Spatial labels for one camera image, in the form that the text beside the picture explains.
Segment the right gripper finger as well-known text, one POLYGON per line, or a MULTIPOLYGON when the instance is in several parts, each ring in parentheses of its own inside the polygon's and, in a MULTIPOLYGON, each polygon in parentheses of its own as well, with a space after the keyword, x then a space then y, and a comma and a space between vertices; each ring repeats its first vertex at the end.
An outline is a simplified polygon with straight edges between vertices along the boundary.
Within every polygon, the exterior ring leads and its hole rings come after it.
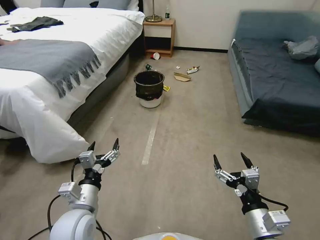
POLYGON ((221 180, 222 182, 232 182, 237 180, 237 178, 233 175, 231 175, 230 173, 222 170, 222 167, 218 161, 217 156, 214 154, 213 155, 213 159, 214 159, 214 168, 215 168, 215 176, 221 180))
POLYGON ((243 152, 241 152, 240 154, 241 154, 241 157, 242 157, 247 169, 256 169, 257 168, 257 166, 255 166, 252 163, 252 161, 243 152))

